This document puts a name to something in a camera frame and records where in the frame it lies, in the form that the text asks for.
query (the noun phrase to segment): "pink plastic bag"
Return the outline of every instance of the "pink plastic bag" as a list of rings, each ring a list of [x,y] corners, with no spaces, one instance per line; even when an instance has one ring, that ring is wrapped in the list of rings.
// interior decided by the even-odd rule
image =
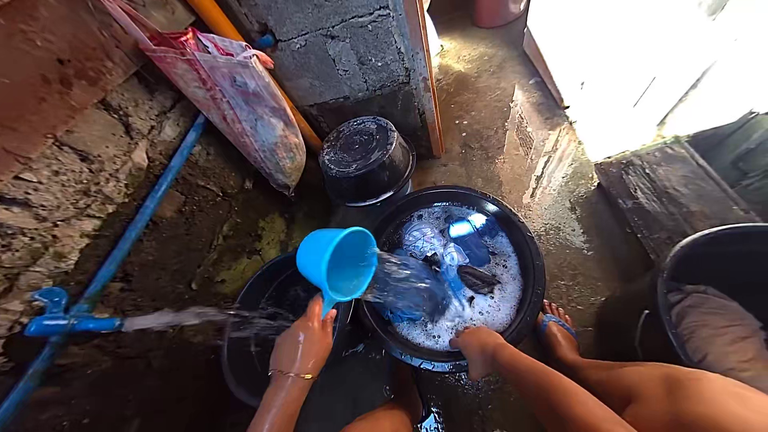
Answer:
[[[229,138],[277,190],[293,193],[306,149],[293,115],[244,42],[200,33],[161,32],[121,0],[101,0],[144,53]]]

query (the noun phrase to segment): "orange pipe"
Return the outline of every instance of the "orange pipe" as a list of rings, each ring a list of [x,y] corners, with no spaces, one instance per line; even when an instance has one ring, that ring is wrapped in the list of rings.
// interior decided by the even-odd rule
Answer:
[[[214,0],[187,0],[187,3],[192,6],[192,9],[197,12],[214,33],[235,41],[245,42],[243,36],[240,35],[240,32],[237,31],[234,25],[232,25],[230,19],[227,18]],[[293,102],[288,99],[288,95],[286,95],[286,92],[284,92],[280,85],[277,84],[275,78],[272,77],[272,75],[270,75],[270,77],[272,78],[272,82],[275,83],[275,86],[277,86],[277,90],[280,91],[283,99],[285,99],[288,104],[288,108],[290,108],[293,118],[296,119],[296,124],[299,125],[299,131],[301,131],[301,136],[304,138],[304,143],[310,150],[320,153],[320,149],[323,147],[323,142],[318,138],[317,134],[312,130],[306,120],[304,120],[304,117],[299,110],[296,109],[296,106],[293,105]]]

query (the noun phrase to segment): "foot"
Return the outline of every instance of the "foot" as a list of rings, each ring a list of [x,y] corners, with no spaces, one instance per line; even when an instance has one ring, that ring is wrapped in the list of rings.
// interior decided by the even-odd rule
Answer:
[[[423,415],[423,401],[416,387],[413,366],[395,360],[392,370],[392,400],[408,412],[413,424],[417,424]]]
[[[565,313],[562,307],[558,307],[555,303],[550,303],[549,301],[544,300],[544,305],[541,309],[543,314],[538,315],[537,326],[541,325],[541,320],[544,318],[544,314],[552,314],[563,320],[569,327],[574,327],[571,317]],[[563,364],[570,364],[572,360],[581,358],[578,353],[578,343],[574,337],[571,336],[567,330],[558,325],[558,323],[550,321],[547,324],[547,329],[545,330],[544,335],[542,343],[546,345],[549,354],[554,357],[554,360]]]

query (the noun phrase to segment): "blue pvc pipe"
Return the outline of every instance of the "blue pvc pipe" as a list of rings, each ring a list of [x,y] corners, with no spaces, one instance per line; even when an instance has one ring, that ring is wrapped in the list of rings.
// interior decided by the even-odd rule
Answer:
[[[107,260],[101,265],[98,272],[94,276],[91,283],[88,285],[88,289],[85,290],[83,297],[80,301],[72,307],[70,313],[88,313],[93,310],[93,306],[96,305],[96,301],[101,296],[101,290],[104,289],[109,281],[112,280],[115,272],[118,271],[120,264],[123,262],[128,252],[131,251],[136,239],[139,238],[141,232],[149,223],[154,211],[163,199],[163,196],[168,191],[170,184],[176,178],[176,175],[184,166],[184,162],[189,158],[192,149],[197,140],[200,138],[200,134],[203,132],[206,118],[200,114],[197,116],[192,128],[190,128],[187,136],[181,142],[176,154],[168,163],[168,166],[163,171],[160,179],[157,180],[154,189],[144,200],[139,212],[136,213],[134,220],[125,229],[123,237],[120,238],[118,244],[112,249],[112,252],[107,257]],[[58,351],[64,346],[66,341],[66,335],[54,336],[48,339],[48,343],[43,348],[43,351],[38,354],[35,361],[29,366],[27,371],[22,376],[21,380],[13,387],[11,393],[5,397],[5,400],[0,406],[0,430],[5,429],[8,423],[13,418],[19,407],[27,400],[29,394],[40,384],[42,375],[48,366],[51,365]]]

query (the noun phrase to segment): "bracelet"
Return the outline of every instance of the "bracelet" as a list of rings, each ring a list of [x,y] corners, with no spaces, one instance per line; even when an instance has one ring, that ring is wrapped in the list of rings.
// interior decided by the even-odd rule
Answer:
[[[295,374],[293,372],[284,372],[284,371],[281,371],[280,369],[270,369],[270,372],[267,375],[272,376],[272,374],[283,375],[284,377],[291,377],[291,378],[302,378],[304,380],[313,380],[317,378],[312,374]]]

